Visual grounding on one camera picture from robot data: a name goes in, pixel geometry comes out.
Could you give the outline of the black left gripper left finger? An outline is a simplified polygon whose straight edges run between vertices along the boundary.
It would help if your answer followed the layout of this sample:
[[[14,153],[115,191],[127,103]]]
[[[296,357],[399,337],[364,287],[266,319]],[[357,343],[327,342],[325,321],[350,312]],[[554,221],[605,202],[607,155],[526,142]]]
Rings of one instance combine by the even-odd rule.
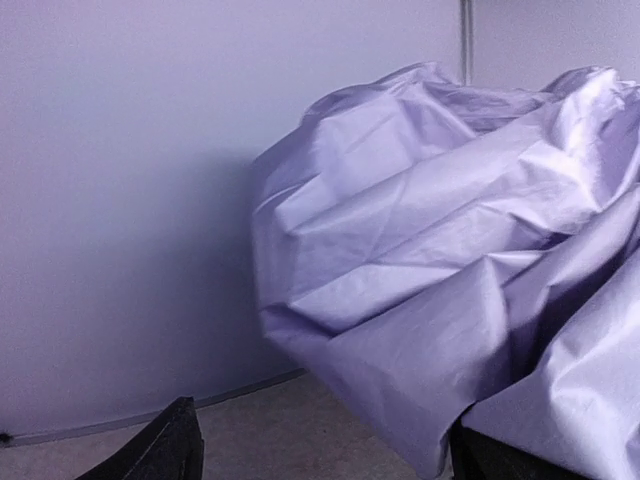
[[[204,440],[194,399],[179,397],[78,480],[200,480]]]

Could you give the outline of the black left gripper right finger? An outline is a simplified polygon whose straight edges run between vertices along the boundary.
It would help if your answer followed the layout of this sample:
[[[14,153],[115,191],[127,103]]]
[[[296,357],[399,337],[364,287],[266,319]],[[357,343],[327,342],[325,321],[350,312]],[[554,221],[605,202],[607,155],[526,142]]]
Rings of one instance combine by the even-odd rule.
[[[585,480],[585,477],[464,427],[450,432],[455,480]]]

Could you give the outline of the lilac folding umbrella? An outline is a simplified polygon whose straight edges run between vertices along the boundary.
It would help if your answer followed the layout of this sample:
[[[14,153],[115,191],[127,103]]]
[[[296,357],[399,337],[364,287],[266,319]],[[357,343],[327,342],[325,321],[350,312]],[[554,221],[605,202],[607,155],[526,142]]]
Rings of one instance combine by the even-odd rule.
[[[253,165],[265,335],[427,479],[455,423],[639,475],[639,86],[434,63],[336,91]]]

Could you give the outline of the right frame post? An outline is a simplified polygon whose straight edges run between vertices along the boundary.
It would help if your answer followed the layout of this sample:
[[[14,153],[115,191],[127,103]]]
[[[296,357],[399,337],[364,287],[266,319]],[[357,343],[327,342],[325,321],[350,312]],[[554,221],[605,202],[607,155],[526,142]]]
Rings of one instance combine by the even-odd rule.
[[[464,83],[470,85],[474,72],[474,5],[460,0],[461,70]]]

